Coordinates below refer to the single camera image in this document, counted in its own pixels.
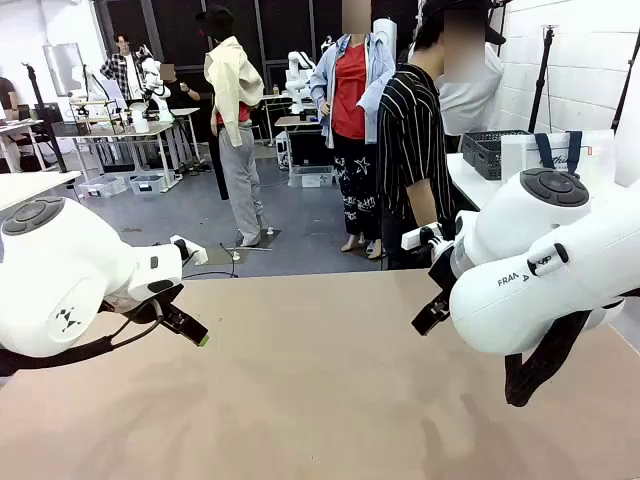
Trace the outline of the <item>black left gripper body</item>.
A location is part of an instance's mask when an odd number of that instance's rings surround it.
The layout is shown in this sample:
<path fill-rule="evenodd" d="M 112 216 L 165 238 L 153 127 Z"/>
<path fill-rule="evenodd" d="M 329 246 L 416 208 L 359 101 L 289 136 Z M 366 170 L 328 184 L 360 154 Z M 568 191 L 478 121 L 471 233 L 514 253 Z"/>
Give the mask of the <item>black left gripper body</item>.
<path fill-rule="evenodd" d="M 130 312 L 130 319 L 138 324 L 153 323 L 161 319 L 165 325 L 182 325 L 184 313 L 173 304 L 173 301 L 183 289 L 184 286 L 178 284 L 143 301 Z"/>

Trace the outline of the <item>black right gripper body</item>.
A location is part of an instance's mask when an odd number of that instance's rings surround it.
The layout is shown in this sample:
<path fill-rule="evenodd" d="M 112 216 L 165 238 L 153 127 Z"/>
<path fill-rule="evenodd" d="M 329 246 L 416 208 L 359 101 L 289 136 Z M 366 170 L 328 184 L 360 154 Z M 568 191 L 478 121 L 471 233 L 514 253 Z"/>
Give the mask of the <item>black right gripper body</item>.
<path fill-rule="evenodd" d="M 458 277 L 451 266 L 451 256 L 454 246 L 434 246 L 431 249 L 431 267 L 429 276 L 440 287 L 441 296 L 448 300 Z"/>

